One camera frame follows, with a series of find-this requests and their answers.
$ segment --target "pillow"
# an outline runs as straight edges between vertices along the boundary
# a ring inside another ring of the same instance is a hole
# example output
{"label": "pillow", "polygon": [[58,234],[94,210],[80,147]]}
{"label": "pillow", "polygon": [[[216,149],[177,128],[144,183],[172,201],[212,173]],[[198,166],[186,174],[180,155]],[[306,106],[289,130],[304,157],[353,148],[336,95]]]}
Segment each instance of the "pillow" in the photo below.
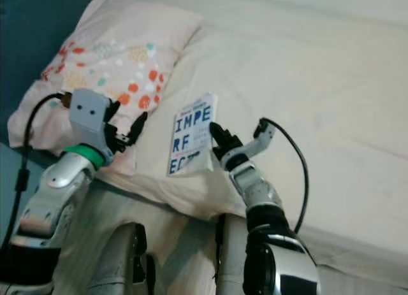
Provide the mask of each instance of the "pillow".
{"label": "pillow", "polygon": [[[27,119],[40,99],[77,88],[119,100],[121,106],[111,123],[127,134],[142,112],[157,108],[173,65],[200,24],[198,15],[165,4],[93,0],[41,80],[33,83],[10,117],[10,146],[22,145]],[[56,154],[72,145],[68,115],[58,102],[44,106],[33,122],[31,145]],[[135,164],[132,147],[117,155],[110,169],[132,175]]]}

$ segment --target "bed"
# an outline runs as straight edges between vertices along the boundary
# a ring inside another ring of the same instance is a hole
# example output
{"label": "bed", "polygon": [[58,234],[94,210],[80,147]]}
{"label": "bed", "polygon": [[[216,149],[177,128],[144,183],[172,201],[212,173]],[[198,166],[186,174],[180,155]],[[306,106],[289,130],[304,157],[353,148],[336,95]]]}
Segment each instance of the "bed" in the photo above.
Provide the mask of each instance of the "bed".
{"label": "bed", "polygon": [[[303,150],[311,188],[300,236],[317,263],[407,288],[408,0],[142,1],[191,10],[205,23],[136,146],[154,143],[155,151],[138,153],[135,176],[99,178],[200,219],[243,216],[242,201],[219,169],[166,176],[169,115],[210,91],[219,99],[217,122],[243,141],[265,116]],[[277,134],[254,162],[294,223],[303,178],[290,146]]]}

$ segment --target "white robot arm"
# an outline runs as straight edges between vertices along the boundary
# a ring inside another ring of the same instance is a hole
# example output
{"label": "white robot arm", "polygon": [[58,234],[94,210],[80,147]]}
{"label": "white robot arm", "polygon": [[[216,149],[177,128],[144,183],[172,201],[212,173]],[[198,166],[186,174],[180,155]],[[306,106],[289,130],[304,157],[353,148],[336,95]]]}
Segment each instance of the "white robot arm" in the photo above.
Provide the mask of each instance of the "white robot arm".
{"label": "white robot arm", "polygon": [[[248,237],[243,289],[246,295],[318,295],[321,292],[319,276],[312,257],[296,233],[290,230],[275,189],[249,160],[268,147],[275,127],[289,136],[275,122],[263,118],[255,130],[254,141],[243,146],[237,136],[230,135],[220,125],[210,125],[210,132],[218,144],[213,148],[214,154],[221,167],[229,172],[229,179],[246,205]],[[289,141],[301,155],[290,137]],[[303,167],[307,193],[305,163]],[[297,229],[303,215],[304,207]],[[234,232],[228,234],[236,238]],[[228,250],[233,250],[235,244],[231,239],[225,242],[228,246],[223,247],[221,267],[223,263],[233,264],[226,258],[231,258]],[[217,282],[217,293],[232,294],[231,290],[236,290],[236,287],[231,283],[231,277],[226,275],[226,270],[222,277]]]}
{"label": "white robot arm", "polygon": [[62,244],[97,170],[136,141],[147,119],[143,113],[127,136],[117,134],[108,121],[119,105],[91,90],[73,93],[69,119],[78,145],[66,148],[44,171],[10,242],[0,252],[0,295],[51,294]]}

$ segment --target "black wire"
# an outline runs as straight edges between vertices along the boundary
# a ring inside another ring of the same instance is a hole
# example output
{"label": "black wire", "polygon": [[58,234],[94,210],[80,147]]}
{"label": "black wire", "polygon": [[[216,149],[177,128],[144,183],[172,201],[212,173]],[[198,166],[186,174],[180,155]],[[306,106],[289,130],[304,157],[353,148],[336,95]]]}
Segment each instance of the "black wire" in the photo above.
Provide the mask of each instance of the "black wire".
{"label": "black wire", "polygon": [[50,95],[44,97],[34,107],[33,111],[30,114],[30,117],[29,117],[29,119],[27,121],[27,125],[25,126],[21,167],[20,167],[20,171],[18,173],[18,178],[17,178],[17,183],[16,183],[16,193],[15,193],[15,197],[14,197],[13,210],[11,211],[10,221],[8,223],[7,232],[6,232],[6,236],[4,237],[3,244],[1,245],[1,250],[5,250],[7,245],[8,245],[8,242],[10,241],[11,234],[13,233],[13,229],[14,229],[14,224],[15,224],[15,221],[16,221],[16,218],[17,218],[18,207],[20,206],[21,193],[23,193],[26,190],[26,187],[27,187],[28,174],[25,174],[24,172],[28,173],[27,162],[28,162],[28,155],[29,155],[29,152],[30,152],[29,141],[30,141],[31,126],[33,124],[34,117],[36,116],[38,110],[41,108],[41,106],[44,105],[45,102],[47,102],[49,99],[52,99],[52,98],[55,98],[55,97],[57,99],[61,99],[62,96],[63,96],[63,94],[54,93],[54,94],[50,94]]}
{"label": "black wire", "polygon": [[307,169],[306,159],[303,156],[302,152],[300,151],[298,145],[295,143],[295,141],[293,141],[292,137],[290,137],[290,135],[283,129],[282,126],[280,126],[278,123],[270,119],[267,119],[267,118],[264,118],[264,119],[268,121],[269,123],[271,123],[274,127],[276,127],[286,137],[286,139],[288,139],[288,141],[290,142],[290,144],[292,145],[292,147],[295,149],[296,153],[298,154],[300,161],[302,162],[303,175],[305,177],[305,192],[303,194],[302,210],[300,211],[299,219],[294,229],[294,232],[298,233],[300,227],[302,226],[303,219],[305,217],[307,201],[309,199],[309,171]]}

